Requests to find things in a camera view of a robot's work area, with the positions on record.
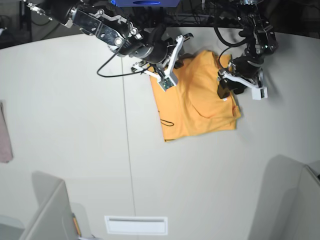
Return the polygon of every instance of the black cord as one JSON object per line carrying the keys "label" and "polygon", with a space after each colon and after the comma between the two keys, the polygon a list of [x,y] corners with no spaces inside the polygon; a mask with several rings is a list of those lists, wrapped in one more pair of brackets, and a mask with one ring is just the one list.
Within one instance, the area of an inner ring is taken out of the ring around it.
{"label": "black cord", "polygon": [[7,35],[12,39],[12,41],[13,41],[14,43],[18,43],[18,44],[22,44],[22,43],[23,43],[23,42],[21,42],[20,40],[17,40],[17,39],[15,38],[15,36],[14,36],[8,29],[6,29],[6,30],[4,31],[3,35],[5,35],[5,34],[7,34]]}
{"label": "black cord", "polygon": [[226,46],[228,46],[228,47],[231,47],[231,48],[236,48],[236,47],[239,47],[239,46],[241,46],[241,45],[243,45],[243,44],[246,44],[246,43],[248,42],[248,40],[249,40],[248,38],[245,38],[245,39],[243,39],[242,41],[237,42],[237,43],[230,43],[230,42],[226,41],[226,40],[222,37],[222,35],[221,35],[220,31],[219,31],[219,28],[218,28],[218,19],[219,19],[220,15],[222,14],[222,12],[223,12],[223,10],[219,10],[219,11],[217,12],[216,16],[214,16],[215,19],[214,19],[213,28],[214,28],[215,34],[217,35],[218,39],[219,39],[224,45],[226,45]]}
{"label": "black cord", "polygon": [[39,27],[42,27],[42,26],[45,26],[45,25],[49,24],[49,23],[51,22],[51,20],[49,20],[49,21],[47,21],[47,22],[45,22],[45,23],[36,23],[36,22],[34,22],[33,20],[31,20],[31,22],[32,22],[32,24],[34,24],[34,25],[37,25],[37,26],[39,26]]}
{"label": "black cord", "polygon": [[161,119],[160,118],[160,122],[161,122],[161,124],[163,124],[163,125],[165,125],[165,126],[167,126],[167,127],[173,127],[175,124],[173,123],[173,122],[171,122],[171,121],[166,121],[166,120],[163,120],[163,119]]}
{"label": "black cord", "polygon": [[195,10],[194,10],[194,8],[193,8],[193,6],[192,6],[192,0],[189,0],[189,3],[190,3],[191,12],[192,12],[192,15],[193,15],[193,17],[194,17],[194,20],[196,21],[197,24],[199,24],[199,23],[198,23],[198,20],[197,20],[197,18],[196,18],[196,15],[195,15]]}
{"label": "black cord", "polygon": [[227,68],[225,68],[225,67],[223,67],[222,66],[222,64],[221,64],[221,61],[220,61],[220,58],[221,58],[221,56],[226,52],[226,51],[228,51],[229,49],[231,49],[231,48],[233,48],[232,46],[229,46],[229,47],[227,47],[225,50],[223,50],[222,52],[221,52],[221,54],[219,55],[219,58],[218,58],[218,63],[219,63],[219,65],[220,65],[220,67],[222,68],[222,69],[224,69],[226,72],[228,72],[229,73],[229,70],[227,69]]}
{"label": "black cord", "polygon": [[7,16],[7,15],[0,15],[0,18],[2,19],[7,19],[8,20],[8,23],[6,24],[6,27],[10,27],[11,26],[11,23],[12,23],[12,20],[11,20],[11,17]]}
{"label": "black cord", "polygon": [[265,62],[265,60],[263,58],[253,58],[251,56],[239,56],[239,57],[233,59],[233,61],[237,61],[237,60],[250,61],[254,64],[259,64],[259,65],[262,65]]}
{"label": "black cord", "polygon": [[55,26],[50,32],[48,32],[43,38],[41,38],[40,40],[44,40],[46,37],[48,37],[50,34],[52,34],[55,30],[57,30],[60,26],[60,23],[57,24],[57,26]]}
{"label": "black cord", "polygon": [[209,18],[212,14],[214,14],[214,10],[217,8],[217,6],[206,7],[206,10],[208,11],[208,16],[203,16],[203,15],[199,16],[199,14],[202,14],[201,6],[202,6],[202,3],[199,3],[196,6],[192,5],[192,9],[187,10],[187,11],[183,11],[182,14],[176,14],[175,20],[172,19],[172,17],[167,16],[172,21],[174,21],[174,22],[168,22],[168,26],[169,27],[172,27],[172,26],[174,26],[174,27],[186,27],[183,24],[184,23],[188,23],[187,24],[188,26],[196,25],[196,26],[199,26],[199,27],[208,27],[208,25],[201,23],[203,21],[202,19]]}
{"label": "black cord", "polygon": [[289,1],[293,2],[293,3],[296,3],[296,4],[300,4],[300,5],[306,6],[306,7],[315,8],[315,9],[318,9],[320,11],[320,8],[317,7],[316,5],[304,4],[302,2],[298,2],[298,1],[294,1],[294,0],[289,0]]}
{"label": "black cord", "polygon": [[101,71],[101,69],[103,69],[121,50],[121,48],[123,47],[123,45],[126,43],[126,41],[129,38],[129,34],[130,34],[130,30],[131,30],[131,23],[129,20],[127,20],[128,23],[128,32],[124,38],[124,41],[121,43],[121,45],[118,47],[118,49],[115,51],[115,53],[101,66],[99,67],[99,69],[96,71],[96,74],[99,75],[100,77],[103,78],[117,78],[117,77],[123,77],[123,76],[129,76],[129,75],[134,75],[134,74],[142,74],[145,71],[147,71],[151,66],[143,69],[142,71],[136,71],[136,72],[131,72],[131,73],[125,73],[125,74],[119,74],[119,75],[102,75],[99,72]]}

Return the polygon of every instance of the table surface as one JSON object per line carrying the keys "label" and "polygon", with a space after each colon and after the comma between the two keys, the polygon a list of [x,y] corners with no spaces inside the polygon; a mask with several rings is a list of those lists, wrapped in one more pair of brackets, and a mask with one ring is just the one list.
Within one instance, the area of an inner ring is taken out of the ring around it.
{"label": "table surface", "polygon": [[[167,32],[195,36],[187,53],[226,48],[212,28]],[[221,32],[239,40],[238,30]],[[106,235],[104,215],[166,216],[166,239],[276,239],[303,165],[317,167],[320,156],[320,40],[276,37],[279,49],[263,65],[269,98],[252,100],[247,90],[237,96],[236,130],[172,142],[163,141],[148,76],[96,76],[110,52],[94,37],[0,51],[0,100],[14,152],[0,176],[16,182],[13,173],[43,171],[65,179],[73,207],[104,239],[119,238]],[[104,73],[128,73],[136,61],[116,57]]]}

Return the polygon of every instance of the yellow object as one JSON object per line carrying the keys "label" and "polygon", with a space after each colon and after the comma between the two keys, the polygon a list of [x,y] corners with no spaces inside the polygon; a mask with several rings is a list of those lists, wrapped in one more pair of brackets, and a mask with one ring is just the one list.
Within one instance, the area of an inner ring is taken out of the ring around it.
{"label": "yellow object", "polygon": [[73,223],[76,229],[76,233],[78,234],[79,237],[82,236],[81,231],[80,231],[80,227],[76,218],[76,215],[74,213],[72,213],[72,219],[73,219]]}
{"label": "yellow object", "polygon": [[[221,57],[224,67],[230,57]],[[232,95],[220,99],[217,94],[218,57],[211,51],[203,51],[183,63],[183,67],[173,71],[178,78],[177,86],[166,92],[155,78],[150,78],[164,140],[234,130],[241,114]]]}

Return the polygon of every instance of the folded shirt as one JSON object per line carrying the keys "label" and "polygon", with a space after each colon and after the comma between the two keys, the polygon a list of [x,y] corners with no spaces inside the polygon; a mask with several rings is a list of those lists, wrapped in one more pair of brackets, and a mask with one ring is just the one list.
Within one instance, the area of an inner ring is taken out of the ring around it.
{"label": "folded shirt", "polygon": [[[221,64],[227,67],[230,58],[221,56]],[[177,86],[166,92],[150,77],[164,140],[234,130],[241,114],[232,94],[224,99],[217,94],[218,57],[205,50],[195,58],[185,59],[183,64],[173,71]]]}

